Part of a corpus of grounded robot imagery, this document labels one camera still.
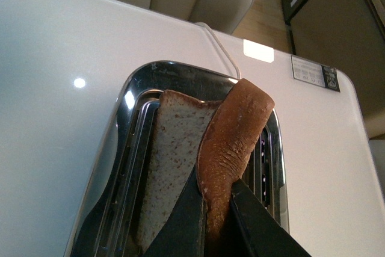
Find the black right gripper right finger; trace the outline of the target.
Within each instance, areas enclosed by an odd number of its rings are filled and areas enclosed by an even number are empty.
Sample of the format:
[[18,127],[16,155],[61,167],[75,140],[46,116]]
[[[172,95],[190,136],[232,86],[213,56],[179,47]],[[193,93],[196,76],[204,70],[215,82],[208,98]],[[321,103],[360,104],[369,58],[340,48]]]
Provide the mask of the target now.
[[232,185],[235,256],[309,256],[271,216],[243,180]]

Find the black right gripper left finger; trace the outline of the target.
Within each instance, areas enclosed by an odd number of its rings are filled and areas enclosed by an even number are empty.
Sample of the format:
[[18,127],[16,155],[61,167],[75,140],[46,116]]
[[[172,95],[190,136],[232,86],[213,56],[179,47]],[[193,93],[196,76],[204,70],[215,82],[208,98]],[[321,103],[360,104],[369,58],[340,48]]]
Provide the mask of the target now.
[[144,256],[203,256],[205,254],[206,205],[191,174],[159,234]]

